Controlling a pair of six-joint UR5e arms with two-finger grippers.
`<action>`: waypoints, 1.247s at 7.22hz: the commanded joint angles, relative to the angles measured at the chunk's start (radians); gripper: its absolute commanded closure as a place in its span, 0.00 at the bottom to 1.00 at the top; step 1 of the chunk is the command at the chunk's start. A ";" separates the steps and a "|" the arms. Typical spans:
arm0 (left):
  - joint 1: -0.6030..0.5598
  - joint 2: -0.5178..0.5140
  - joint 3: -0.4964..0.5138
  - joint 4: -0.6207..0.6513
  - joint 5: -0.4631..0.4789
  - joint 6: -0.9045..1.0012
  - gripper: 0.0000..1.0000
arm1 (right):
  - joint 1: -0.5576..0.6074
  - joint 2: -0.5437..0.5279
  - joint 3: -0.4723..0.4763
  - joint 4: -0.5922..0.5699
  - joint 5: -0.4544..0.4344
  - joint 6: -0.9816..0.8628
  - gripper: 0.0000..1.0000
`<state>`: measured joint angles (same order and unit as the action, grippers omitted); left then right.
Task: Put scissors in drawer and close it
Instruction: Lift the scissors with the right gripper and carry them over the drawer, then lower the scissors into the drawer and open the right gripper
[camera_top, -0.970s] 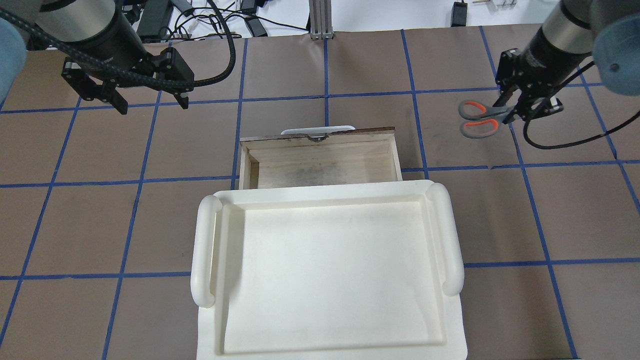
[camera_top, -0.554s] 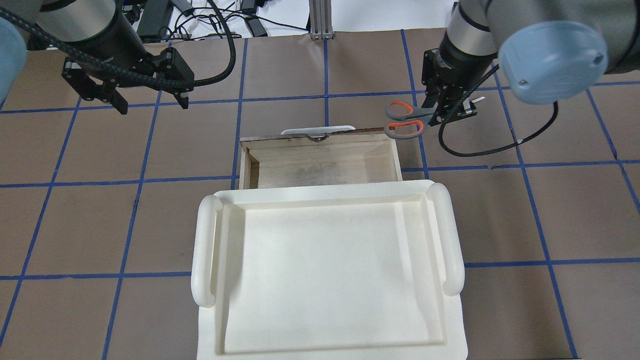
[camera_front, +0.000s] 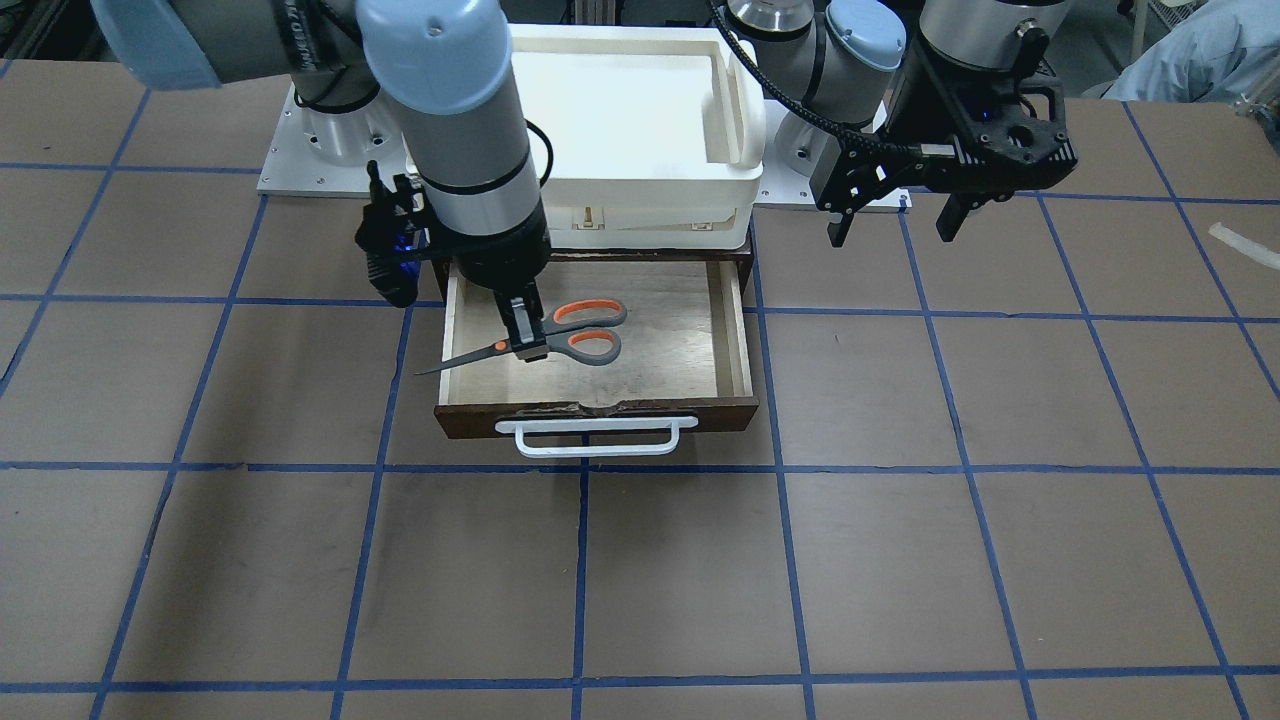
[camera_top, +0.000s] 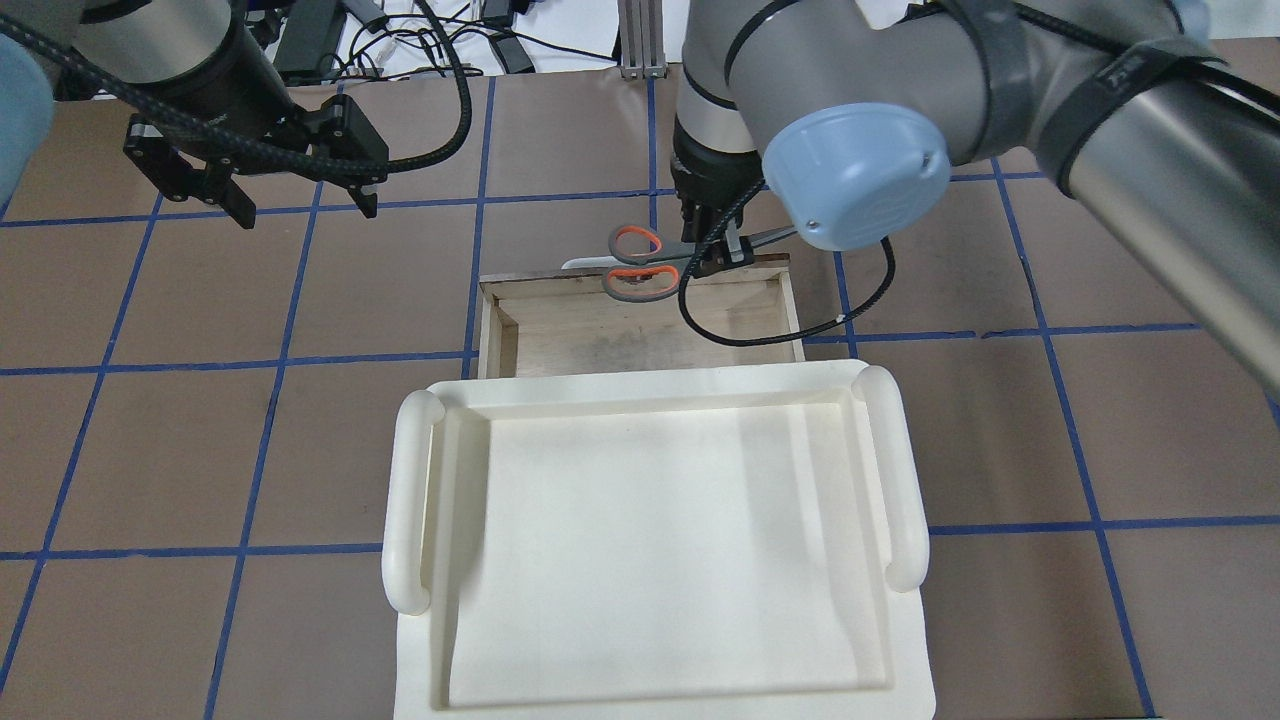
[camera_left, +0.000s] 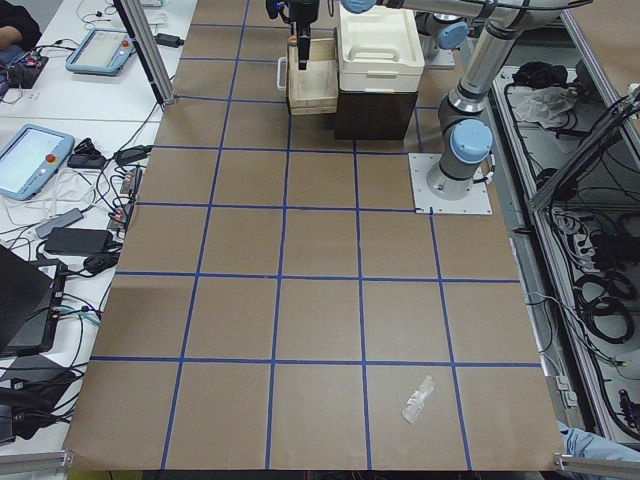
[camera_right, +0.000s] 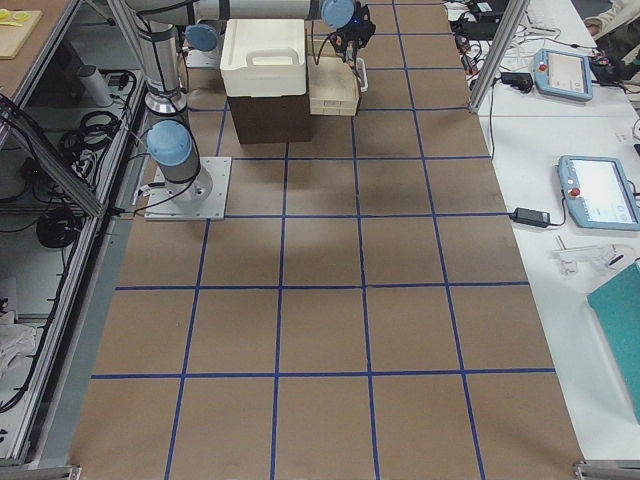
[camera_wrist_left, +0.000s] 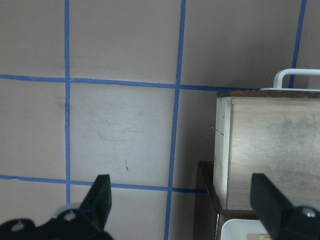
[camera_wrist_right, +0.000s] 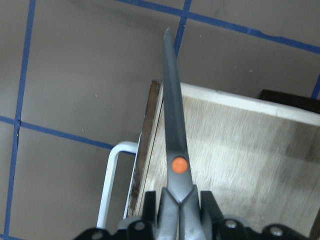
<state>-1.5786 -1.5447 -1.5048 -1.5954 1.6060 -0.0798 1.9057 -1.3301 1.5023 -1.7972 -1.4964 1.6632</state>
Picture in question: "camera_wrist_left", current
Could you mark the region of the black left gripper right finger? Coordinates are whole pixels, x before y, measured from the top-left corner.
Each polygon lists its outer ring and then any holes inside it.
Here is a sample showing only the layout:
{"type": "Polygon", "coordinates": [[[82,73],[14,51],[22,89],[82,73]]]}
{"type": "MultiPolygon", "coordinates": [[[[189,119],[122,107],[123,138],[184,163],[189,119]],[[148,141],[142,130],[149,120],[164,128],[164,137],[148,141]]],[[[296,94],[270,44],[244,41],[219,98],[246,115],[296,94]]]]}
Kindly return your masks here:
{"type": "Polygon", "coordinates": [[[272,239],[288,239],[294,206],[263,173],[251,176],[250,205],[272,239]]]}

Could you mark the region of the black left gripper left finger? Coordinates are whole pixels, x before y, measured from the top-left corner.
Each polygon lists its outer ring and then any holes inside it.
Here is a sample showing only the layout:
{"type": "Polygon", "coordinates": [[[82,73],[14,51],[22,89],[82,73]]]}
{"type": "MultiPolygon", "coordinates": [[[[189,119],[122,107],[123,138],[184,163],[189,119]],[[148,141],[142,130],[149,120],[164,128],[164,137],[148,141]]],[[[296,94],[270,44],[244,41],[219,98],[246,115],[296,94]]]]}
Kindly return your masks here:
{"type": "Polygon", "coordinates": [[[98,229],[104,229],[112,207],[110,175],[98,175],[79,209],[98,229]]]}

